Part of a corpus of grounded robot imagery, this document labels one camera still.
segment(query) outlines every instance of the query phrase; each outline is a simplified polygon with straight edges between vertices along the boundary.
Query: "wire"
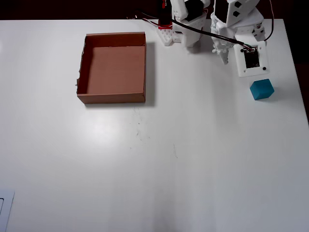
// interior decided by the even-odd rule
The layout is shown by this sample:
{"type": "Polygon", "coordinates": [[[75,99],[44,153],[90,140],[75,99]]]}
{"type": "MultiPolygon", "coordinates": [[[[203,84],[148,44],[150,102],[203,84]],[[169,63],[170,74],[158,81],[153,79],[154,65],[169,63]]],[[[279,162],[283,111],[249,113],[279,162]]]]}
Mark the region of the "wire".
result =
{"type": "MultiPolygon", "coordinates": [[[[136,10],[136,12],[139,12],[139,13],[141,13],[141,14],[147,16],[147,17],[153,18],[153,19],[158,19],[157,17],[154,17],[152,15],[146,14],[146,13],[144,13],[142,11],[139,11],[139,10],[136,10]]],[[[228,38],[228,37],[225,37],[225,36],[222,36],[222,35],[217,35],[217,34],[214,34],[214,33],[211,33],[211,32],[207,32],[207,31],[203,31],[203,30],[198,30],[196,28],[193,28],[193,27],[187,26],[185,24],[182,24],[182,23],[176,21],[175,19],[171,19],[171,21],[173,23],[183,27],[183,28],[188,29],[188,30],[192,30],[192,31],[195,31],[195,32],[200,33],[200,34],[204,34],[204,35],[208,35],[208,36],[211,36],[211,37],[215,37],[215,38],[220,39],[220,40],[225,40],[225,41],[228,41],[228,42],[233,43],[233,44],[240,44],[242,46],[246,45],[248,47],[248,49],[252,50],[252,47],[250,45],[248,45],[248,44],[245,44],[244,42],[241,42],[241,41],[238,41],[238,40],[235,40],[235,39],[232,39],[232,38],[228,38]]]]}
{"type": "Polygon", "coordinates": [[[269,0],[269,3],[270,3],[271,13],[272,13],[272,19],[271,19],[271,33],[270,33],[270,35],[267,37],[267,39],[265,39],[264,41],[267,41],[267,40],[271,37],[272,33],[274,32],[275,14],[274,14],[274,10],[273,10],[273,8],[272,8],[271,0],[269,0]]]}

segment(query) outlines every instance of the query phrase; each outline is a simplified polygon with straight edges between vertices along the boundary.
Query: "cardboard box flap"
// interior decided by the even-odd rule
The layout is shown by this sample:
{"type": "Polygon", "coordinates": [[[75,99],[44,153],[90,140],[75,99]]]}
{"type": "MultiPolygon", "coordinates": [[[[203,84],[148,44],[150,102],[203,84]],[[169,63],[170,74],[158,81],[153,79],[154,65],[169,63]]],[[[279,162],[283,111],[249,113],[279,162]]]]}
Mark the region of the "cardboard box flap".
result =
{"type": "Polygon", "coordinates": [[[144,32],[87,34],[93,47],[145,46],[144,32]]]}

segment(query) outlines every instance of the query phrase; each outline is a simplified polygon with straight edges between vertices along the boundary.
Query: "dark background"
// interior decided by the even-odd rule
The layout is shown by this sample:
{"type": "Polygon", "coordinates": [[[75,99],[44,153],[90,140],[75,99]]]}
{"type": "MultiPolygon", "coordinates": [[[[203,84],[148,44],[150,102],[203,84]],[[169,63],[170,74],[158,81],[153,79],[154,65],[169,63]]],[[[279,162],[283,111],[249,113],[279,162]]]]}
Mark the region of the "dark background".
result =
{"type": "MultiPolygon", "coordinates": [[[[293,54],[307,115],[309,114],[309,55],[307,40],[307,0],[272,0],[275,18],[283,18],[293,54]]],[[[211,0],[209,12],[213,12],[211,0]]],[[[1,0],[0,20],[21,19],[125,19],[136,9],[158,15],[158,0],[1,0]]],[[[260,0],[258,10],[271,18],[269,0],[260,0]]]]}

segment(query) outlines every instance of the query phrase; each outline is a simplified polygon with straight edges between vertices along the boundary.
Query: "blue cube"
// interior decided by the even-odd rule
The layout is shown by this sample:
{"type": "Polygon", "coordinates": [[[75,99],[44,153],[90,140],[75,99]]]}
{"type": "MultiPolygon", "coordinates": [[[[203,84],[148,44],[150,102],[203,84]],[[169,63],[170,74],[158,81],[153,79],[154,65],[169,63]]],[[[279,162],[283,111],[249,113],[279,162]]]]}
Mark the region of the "blue cube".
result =
{"type": "Polygon", "coordinates": [[[275,92],[269,79],[254,81],[250,90],[254,100],[269,98],[275,92]]]}

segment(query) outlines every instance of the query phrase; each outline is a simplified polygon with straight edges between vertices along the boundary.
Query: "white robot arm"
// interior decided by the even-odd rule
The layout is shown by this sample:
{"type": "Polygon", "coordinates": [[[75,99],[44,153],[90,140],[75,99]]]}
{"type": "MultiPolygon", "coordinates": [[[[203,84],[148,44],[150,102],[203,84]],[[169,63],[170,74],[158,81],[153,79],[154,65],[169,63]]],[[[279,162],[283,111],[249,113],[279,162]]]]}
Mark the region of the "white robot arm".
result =
{"type": "MultiPolygon", "coordinates": [[[[210,0],[170,0],[172,18],[183,25],[202,30],[207,16],[206,7],[210,0]]],[[[211,14],[211,32],[219,36],[242,41],[249,46],[213,37],[214,53],[224,64],[228,63],[228,50],[235,48],[239,76],[251,76],[269,73],[263,16],[257,10],[259,0],[215,0],[214,12],[211,14]]],[[[172,29],[157,29],[165,46],[172,42],[184,47],[193,46],[201,35],[175,23],[172,29]]]]}
{"type": "Polygon", "coordinates": [[[224,64],[228,63],[228,50],[235,49],[239,76],[269,73],[263,16],[256,8],[259,0],[215,0],[211,14],[211,32],[228,38],[236,38],[253,48],[212,38],[213,52],[220,55],[224,64]]]}

